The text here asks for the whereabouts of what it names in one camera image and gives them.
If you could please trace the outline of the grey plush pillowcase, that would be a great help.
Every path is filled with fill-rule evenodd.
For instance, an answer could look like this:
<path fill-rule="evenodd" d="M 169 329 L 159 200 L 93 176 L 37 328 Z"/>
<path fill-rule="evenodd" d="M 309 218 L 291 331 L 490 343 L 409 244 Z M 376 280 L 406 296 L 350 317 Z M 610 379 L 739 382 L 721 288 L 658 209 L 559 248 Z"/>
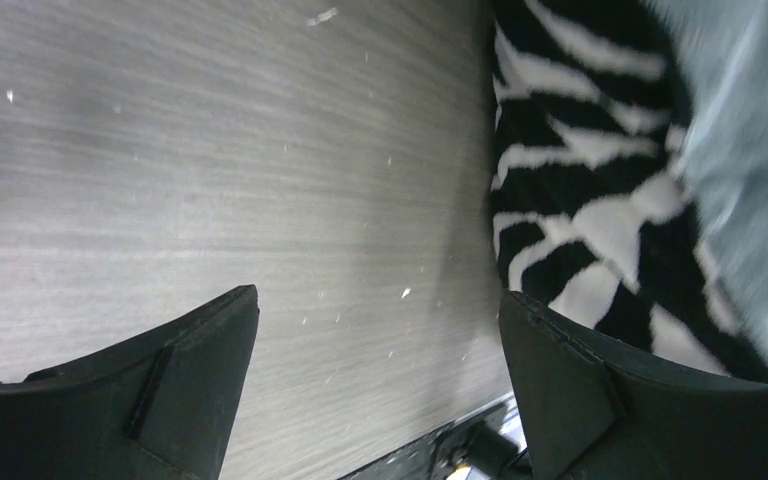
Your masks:
<path fill-rule="evenodd" d="M 768 1 L 650 1 L 692 113 L 680 157 L 702 238 L 768 364 Z"/>

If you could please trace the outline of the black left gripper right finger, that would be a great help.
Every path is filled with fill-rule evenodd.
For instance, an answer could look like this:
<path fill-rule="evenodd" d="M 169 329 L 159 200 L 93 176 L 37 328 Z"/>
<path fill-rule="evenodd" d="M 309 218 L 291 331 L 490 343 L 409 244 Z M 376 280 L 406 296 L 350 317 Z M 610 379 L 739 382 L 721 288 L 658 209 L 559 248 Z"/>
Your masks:
<path fill-rule="evenodd" d="M 689 368 L 517 292 L 499 328 L 538 479 L 768 479 L 768 383 Z"/>

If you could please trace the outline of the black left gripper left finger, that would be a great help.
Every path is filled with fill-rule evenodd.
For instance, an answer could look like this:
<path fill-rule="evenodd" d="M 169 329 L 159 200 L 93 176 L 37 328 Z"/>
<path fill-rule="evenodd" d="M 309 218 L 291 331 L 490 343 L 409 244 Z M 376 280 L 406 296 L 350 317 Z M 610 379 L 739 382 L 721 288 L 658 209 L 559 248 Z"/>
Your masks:
<path fill-rule="evenodd" d="M 0 479 L 215 479 L 259 320 L 236 287 L 84 357 L 0 383 Z"/>

